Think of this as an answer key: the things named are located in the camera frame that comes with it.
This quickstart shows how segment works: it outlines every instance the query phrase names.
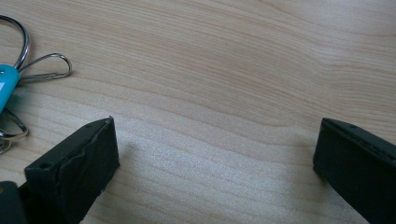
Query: wood grain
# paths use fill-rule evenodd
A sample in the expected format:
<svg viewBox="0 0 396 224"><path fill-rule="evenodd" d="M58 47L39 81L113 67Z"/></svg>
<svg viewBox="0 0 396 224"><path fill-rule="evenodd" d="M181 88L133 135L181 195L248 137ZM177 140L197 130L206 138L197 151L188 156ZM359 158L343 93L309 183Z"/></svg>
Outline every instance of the wood grain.
<svg viewBox="0 0 396 224"><path fill-rule="evenodd" d="M396 143L395 1L0 5L29 30L31 59L74 65L15 90L8 106L31 132L1 155L0 180L22 184L30 162L113 116L121 168L83 223L365 222L312 157L323 117ZM19 34L0 29L0 62L13 63Z"/></svg>

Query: black plastic object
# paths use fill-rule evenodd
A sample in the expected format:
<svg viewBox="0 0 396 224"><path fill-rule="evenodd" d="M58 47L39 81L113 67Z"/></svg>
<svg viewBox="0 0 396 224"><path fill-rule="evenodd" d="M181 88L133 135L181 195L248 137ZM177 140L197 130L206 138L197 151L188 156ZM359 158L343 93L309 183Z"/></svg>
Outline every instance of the black plastic object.
<svg viewBox="0 0 396 224"><path fill-rule="evenodd" d="M396 146L363 129L323 119L314 170L370 223L396 223Z"/></svg>
<svg viewBox="0 0 396 224"><path fill-rule="evenodd" d="M87 124L26 167L19 190L0 182L0 212L24 214L0 223L79 223L119 166L113 118Z"/></svg>

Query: blue keychain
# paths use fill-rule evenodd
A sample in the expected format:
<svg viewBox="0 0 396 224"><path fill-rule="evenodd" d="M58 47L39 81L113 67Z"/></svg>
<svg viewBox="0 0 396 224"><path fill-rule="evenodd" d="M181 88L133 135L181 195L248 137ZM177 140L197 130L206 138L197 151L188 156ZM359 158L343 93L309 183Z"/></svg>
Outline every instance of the blue keychain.
<svg viewBox="0 0 396 224"><path fill-rule="evenodd" d="M0 113L7 115L18 127L21 129L21 133L8 133L2 129L0 129L0 154L7 151L11 145L11 140L17 140L23 138L28 133L28 128L26 125L8 108L6 108L7 101L9 97L14 92L17 84L20 80L26 79L50 79L57 77L68 77L72 73L72 64L70 61L59 53L52 53L46 56L43 56L27 65L23 66L30 49L30 37L27 33L27 30L17 21L11 19L10 17L0 15L0 21L7 21L13 24L17 29L20 30L23 36L23 47L21 50L21 54L14 64L14 66L10 66L7 64L0 64ZM47 74L39 74L33 76L21 76L21 73L32 66L35 63L39 63L47 58L60 58L64 60L68 65L68 71L66 73L47 73Z"/></svg>
<svg viewBox="0 0 396 224"><path fill-rule="evenodd" d="M20 73L13 66L0 64L0 113L20 80Z"/></svg>

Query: wooden table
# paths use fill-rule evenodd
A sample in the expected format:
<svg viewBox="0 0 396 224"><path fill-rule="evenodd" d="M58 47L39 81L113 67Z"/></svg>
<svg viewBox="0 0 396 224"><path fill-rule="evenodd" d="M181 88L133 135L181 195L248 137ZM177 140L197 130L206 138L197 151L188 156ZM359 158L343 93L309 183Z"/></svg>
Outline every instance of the wooden table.
<svg viewBox="0 0 396 224"><path fill-rule="evenodd" d="M31 60L60 52L74 73L15 90L8 106L30 133L0 156L0 180L22 184L24 167L112 116L121 167L83 223L364 223L312 158L324 117L396 143L395 11L392 0L3 0L0 14L30 32ZM0 28L0 62L13 63L20 34Z"/></svg>

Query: key ring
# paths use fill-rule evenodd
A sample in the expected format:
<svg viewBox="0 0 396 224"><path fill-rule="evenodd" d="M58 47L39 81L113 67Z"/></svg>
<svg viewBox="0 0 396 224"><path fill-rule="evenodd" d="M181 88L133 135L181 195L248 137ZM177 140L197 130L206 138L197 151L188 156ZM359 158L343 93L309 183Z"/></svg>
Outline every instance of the key ring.
<svg viewBox="0 0 396 224"><path fill-rule="evenodd" d="M29 36L27 30L18 21L15 21L14 19L12 19L10 17L0 15L0 21L7 21L8 23L14 25L21 32L21 35L23 37L23 45L22 45L20 56L18 57L17 61L13 65L13 68L15 70L11 71L11 72L14 72L14 74L16 72L19 75L19 77L18 77L19 80L27 80L27 79L36 80L36 79L51 79L51 78L57 78L57 77L68 77L72 73L71 62L60 53L52 53L52 54L45 55L41 58L34 60L33 62L31 62L29 64L23 66L27 57L29 56L30 43L31 43L30 36ZM47 74L37 74L37 75L30 75L30 76L21 76L21 73L24 70L26 70L27 68L29 68L30 66L32 66L33 64L39 63L45 59L53 58L53 57L60 58L67 63L68 71L66 73L61 73L61 74L60 73L47 73ZM4 76L4 75L5 75L5 71L0 69L0 76ZM16 85L19 80L14 80L14 84ZM5 85L5 83L0 83L0 90L2 90L4 85ZM0 113L3 110L5 112L5 114L8 116L8 118L11 119L21 129L21 133L7 133L6 131L0 129L0 154L6 152L10 148L11 140L21 139L24 136L26 136L26 134L28 134L28 132L29 132L29 129L27 128L27 126L14 113L12 113L8 108L4 107L4 109L3 109L2 107L3 106L0 107Z"/></svg>

